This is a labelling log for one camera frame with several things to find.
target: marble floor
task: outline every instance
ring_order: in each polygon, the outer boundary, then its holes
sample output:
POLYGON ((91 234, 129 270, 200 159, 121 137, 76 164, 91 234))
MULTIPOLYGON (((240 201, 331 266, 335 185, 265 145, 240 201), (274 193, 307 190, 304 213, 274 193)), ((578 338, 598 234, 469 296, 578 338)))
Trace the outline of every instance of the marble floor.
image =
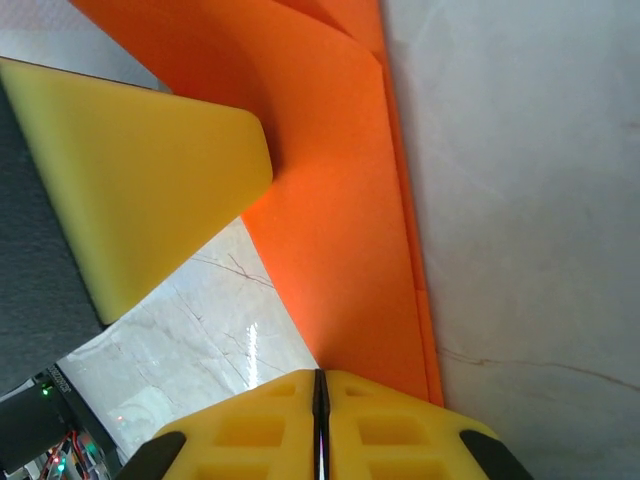
MULTIPOLYGON (((640 478, 640 5, 382 3, 449 407, 640 478)), ((158 86, 64 0, 0 0, 0 55, 158 86)), ((315 363, 236 220, 61 365, 126 457, 315 363)))

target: yellow foam block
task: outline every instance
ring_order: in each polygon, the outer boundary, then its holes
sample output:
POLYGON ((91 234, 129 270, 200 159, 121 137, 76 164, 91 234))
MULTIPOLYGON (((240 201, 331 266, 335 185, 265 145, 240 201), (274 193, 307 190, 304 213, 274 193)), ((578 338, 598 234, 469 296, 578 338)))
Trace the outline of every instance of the yellow foam block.
POLYGON ((485 425, 356 375, 328 371, 332 480, 487 479, 460 439, 485 425))
POLYGON ((187 441, 163 480, 312 480, 314 372, 300 370, 164 427, 187 441))
POLYGON ((5 59, 0 81, 104 323, 271 183, 248 112, 5 59))

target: orange panel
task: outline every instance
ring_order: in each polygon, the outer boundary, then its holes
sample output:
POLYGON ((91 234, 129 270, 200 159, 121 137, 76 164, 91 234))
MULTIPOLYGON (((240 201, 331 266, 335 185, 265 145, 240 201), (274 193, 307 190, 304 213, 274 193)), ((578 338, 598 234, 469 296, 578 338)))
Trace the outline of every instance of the orange panel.
POLYGON ((376 2, 74 3, 175 93, 261 119, 276 179, 244 220, 319 364, 441 403, 376 2))

